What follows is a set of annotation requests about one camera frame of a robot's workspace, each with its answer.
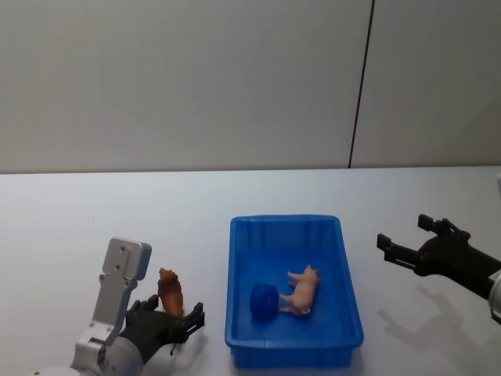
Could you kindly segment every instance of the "blue cylinder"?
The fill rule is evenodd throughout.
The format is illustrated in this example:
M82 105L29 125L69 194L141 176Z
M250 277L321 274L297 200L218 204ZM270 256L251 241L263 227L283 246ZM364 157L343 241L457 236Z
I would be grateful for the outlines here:
M279 310L279 292L271 284L255 284L250 292L250 312L258 320L269 320Z

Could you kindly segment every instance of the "orange animal figurine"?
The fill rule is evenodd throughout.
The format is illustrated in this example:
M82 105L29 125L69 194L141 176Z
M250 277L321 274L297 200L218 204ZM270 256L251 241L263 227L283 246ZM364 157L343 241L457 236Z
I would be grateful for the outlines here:
M166 313L182 319L182 292L178 275L172 270L160 269L160 279L158 280L158 296L162 301L162 306ZM172 346L171 355L177 344Z

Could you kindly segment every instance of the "pink pig figurine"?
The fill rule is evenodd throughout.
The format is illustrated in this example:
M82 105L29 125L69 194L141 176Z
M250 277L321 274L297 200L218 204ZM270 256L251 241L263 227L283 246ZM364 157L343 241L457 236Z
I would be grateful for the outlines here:
M312 269L308 265L302 274L291 272L287 274L289 278L294 280L294 282L289 282L289 285L295 286L295 289L292 295L279 294L281 299L290 303L289 307L280 307L280 312L291 312L298 316L310 313L315 300L315 290L320 283L319 271L320 269Z

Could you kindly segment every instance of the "white table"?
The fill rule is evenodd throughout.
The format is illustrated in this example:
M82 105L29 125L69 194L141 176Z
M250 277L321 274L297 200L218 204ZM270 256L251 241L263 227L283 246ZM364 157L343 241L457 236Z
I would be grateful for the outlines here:
M383 261L379 232L418 248L417 216L447 217L476 248L501 258L501 199L492 168L274 172L158 172L0 176L0 364L5 375L68 365L96 302L108 240L153 246L132 299L147 298L161 266L182 282L206 327L145 375L239 371L224 342L229 221L238 215L317 213L341 219L365 341L334 374L499 374L501 327L487 302L440 276ZM332 374L332 370L315 371ZM266 371L306 375L310 370Z

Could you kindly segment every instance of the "blue plastic tray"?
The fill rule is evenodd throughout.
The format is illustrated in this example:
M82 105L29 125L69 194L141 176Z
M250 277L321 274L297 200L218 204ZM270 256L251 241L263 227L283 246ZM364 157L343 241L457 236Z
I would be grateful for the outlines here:
M312 312L253 319L254 284L289 294L287 271L321 268ZM363 341L339 219L329 215L260 215L231 222L226 344L237 367L348 367Z

